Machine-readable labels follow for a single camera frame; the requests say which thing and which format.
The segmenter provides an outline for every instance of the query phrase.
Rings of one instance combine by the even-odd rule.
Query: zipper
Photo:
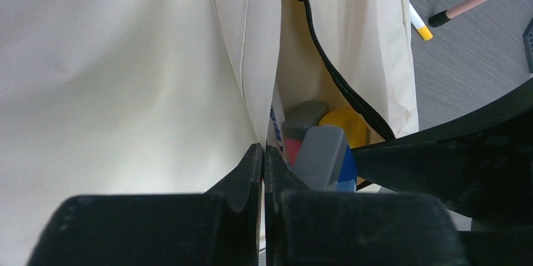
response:
[[[381,137],[383,137],[384,140],[396,139],[394,132],[392,131],[388,123],[380,115],[380,113],[378,113],[359,94],[357,94],[357,92],[353,90],[353,88],[346,82],[344,77],[339,73],[337,68],[333,66],[333,64],[327,57],[326,53],[324,52],[324,49],[322,49],[322,45],[320,45],[320,42],[315,32],[315,28],[313,25],[313,17],[311,13],[311,4],[309,0],[298,1],[302,2],[305,6],[305,17],[307,19],[309,33],[311,35],[315,48],[317,49],[318,53],[320,54],[320,57],[322,58],[322,62],[324,62],[324,65],[326,66],[329,75],[333,79],[333,82],[335,83],[339,91],[341,91],[342,95],[348,101],[349,105],[357,113],[362,115],[368,125],[370,125],[370,127],[372,127]]]

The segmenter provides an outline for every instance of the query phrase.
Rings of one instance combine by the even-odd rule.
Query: white fabric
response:
[[[341,0],[312,4],[335,66],[398,135],[415,131],[405,1],[347,0],[347,9],[362,8],[347,17],[330,13],[328,1],[342,8]],[[290,8],[281,7],[282,0],[0,0],[0,265],[24,264],[69,196],[202,192],[251,143],[264,144],[280,41],[283,70],[301,69],[314,50],[293,49],[299,61],[287,66],[283,43],[297,29],[282,30]],[[363,31],[369,42],[353,46]],[[282,99],[296,103],[315,82],[322,91],[315,71],[299,71],[295,80],[307,78],[308,87]],[[323,95],[336,104],[338,91]]]

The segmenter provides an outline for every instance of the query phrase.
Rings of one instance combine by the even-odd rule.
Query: yellow marker cap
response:
[[[425,40],[429,41],[433,38],[433,35],[431,34],[431,31],[429,31],[429,28],[427,26],[424,26],[420,29],[417,29],[418,33],[420,33],[420,36]]]

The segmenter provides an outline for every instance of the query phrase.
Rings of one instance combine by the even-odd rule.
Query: canvas bag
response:
[[[358,112],[415,132],[408,0],[347,1],[309,0],[324,53]],[[0,265],[27,261],[67,197],[208,189],[265,144],[276,80],[287,111],[354,103],[302,6],[0,0]]]

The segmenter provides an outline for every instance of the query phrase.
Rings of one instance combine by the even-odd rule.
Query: white marker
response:
[[[420,36],[426,41],[431,40],[433,38],[431,31],[429,31],[429,28],[424,24],[424,21],[422,21],[422,18],[418,15],[411,3],[409,3],[409,14],[411,15],[411,24],[413,24]]]

